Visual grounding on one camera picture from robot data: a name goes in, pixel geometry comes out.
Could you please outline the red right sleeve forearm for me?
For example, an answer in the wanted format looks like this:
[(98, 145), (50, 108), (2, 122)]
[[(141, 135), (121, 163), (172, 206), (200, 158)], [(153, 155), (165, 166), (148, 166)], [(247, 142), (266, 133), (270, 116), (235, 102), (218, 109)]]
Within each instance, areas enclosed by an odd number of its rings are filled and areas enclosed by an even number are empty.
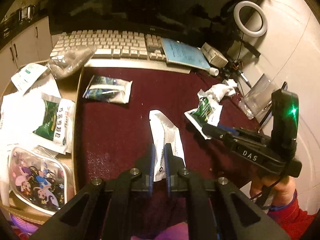
[(317, 214), (309, 215), (299, 207), (296, 190), (289, 204), (280, 207), (271, 206), (267, 214), (286, 231), (291, 239), (302, 239), (317, 218)]

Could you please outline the person's right hand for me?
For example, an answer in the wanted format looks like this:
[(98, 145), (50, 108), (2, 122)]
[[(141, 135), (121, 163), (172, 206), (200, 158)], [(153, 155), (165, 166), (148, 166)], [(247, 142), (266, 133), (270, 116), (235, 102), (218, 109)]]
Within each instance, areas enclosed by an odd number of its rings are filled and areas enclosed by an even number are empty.
[(283, 178), (279, 176), (264, 176), (260, 178), (257, 174), (252, 173), (250, 179), (250, 196), (254, 197), (261, 193), (263, 187), (270, 187), (273, 195), (272, 205), (275, 207), (287, 206), (296, 198), (296, 183), (291, 176)]

